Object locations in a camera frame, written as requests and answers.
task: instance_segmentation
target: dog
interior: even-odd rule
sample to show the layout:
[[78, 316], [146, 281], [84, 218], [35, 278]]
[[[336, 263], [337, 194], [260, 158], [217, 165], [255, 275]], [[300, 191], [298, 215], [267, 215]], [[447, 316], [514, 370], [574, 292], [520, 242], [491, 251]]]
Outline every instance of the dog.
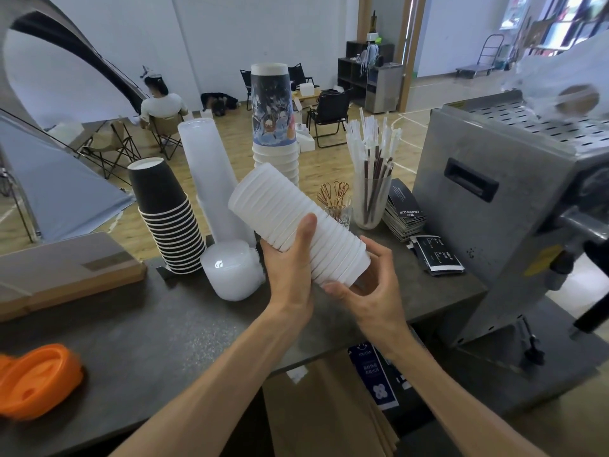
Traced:
[[226, 115], [226, 109], [235, 110], [241, 105], [237, 98], [226, 93], [202, 93], [201, 104], [203, 104], [203, 111], [211, 109], [212, 114], [216, 117]]

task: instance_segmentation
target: ventilated metal top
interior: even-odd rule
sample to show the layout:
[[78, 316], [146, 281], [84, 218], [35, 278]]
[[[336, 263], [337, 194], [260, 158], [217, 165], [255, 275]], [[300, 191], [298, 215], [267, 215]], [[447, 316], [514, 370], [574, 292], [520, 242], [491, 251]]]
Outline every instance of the ventilated metal top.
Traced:
[[592, 122], [589, 119], [581, 119], [571, 123], [539, 121], [522, 105], [522, 101], [469, 112], [508, 126], [513, 125], [531, 133], [550, 136], [570, 145], [576, 153], [609, 147], [609, 120]]

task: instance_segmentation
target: hand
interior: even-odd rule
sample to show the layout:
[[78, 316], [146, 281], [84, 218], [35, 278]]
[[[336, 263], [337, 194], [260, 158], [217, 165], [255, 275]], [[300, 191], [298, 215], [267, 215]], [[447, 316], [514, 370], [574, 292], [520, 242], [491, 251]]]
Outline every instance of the hand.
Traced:
[[260, 241], [270, 283], [268, 309], [296, 315], [302, 327], [313, 314], [309, 249], [316, 227], [317, 216], [313, 213], [302, 218], [292, 247], [284, 253], [275, 250], [267, 241]]
[[390, 358], [400, 342], [412, 338], [400, 297], [400, 285], [393, 268], [392, 252], [361, 236], [370, 255], [370, 266], [361, 275], [361, 286], [348, 289], [339, 282], [323, 285], [349, 309], [359, 328], [385, 356]]

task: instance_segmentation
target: plastic bag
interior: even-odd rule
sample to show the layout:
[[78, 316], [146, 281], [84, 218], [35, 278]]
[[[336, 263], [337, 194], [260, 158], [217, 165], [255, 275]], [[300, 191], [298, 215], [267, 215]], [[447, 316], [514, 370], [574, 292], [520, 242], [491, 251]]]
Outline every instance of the plastic bag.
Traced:
[[527, 56], [504, 91], [519, 89], [540, 119], [609, 119], [609, 30], [555, 56]]

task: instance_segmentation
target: white t-shirt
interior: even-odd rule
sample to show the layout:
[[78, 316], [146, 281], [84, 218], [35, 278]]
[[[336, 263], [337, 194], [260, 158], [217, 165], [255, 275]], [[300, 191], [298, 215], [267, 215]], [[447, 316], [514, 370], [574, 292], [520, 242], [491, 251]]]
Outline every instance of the white t-shirt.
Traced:
[[169, 93], [163, 97], [151, 97], [142, 101], [141, 117], [150, 122], [150, 116], [167, 118], [178, 112], [187, 113], [188, 108], [184, 100], [176, 93]]

